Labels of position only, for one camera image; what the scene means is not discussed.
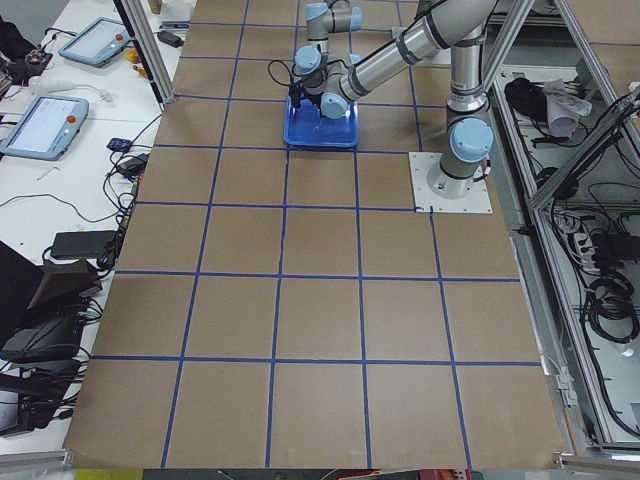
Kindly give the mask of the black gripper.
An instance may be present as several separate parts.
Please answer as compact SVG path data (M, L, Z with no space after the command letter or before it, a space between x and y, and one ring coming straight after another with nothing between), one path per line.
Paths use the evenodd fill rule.
M316 108L321 107L323 82L311 82L298 80L289 85L289 99L294 108L300 108L302 102L307 100Z

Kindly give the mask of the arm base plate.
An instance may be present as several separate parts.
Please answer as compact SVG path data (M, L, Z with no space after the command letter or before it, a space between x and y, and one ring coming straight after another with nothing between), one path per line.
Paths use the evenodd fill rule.
M454 179L441 169L438 152L409 152L409 170L417 213L492 214L480 167L468 179Z

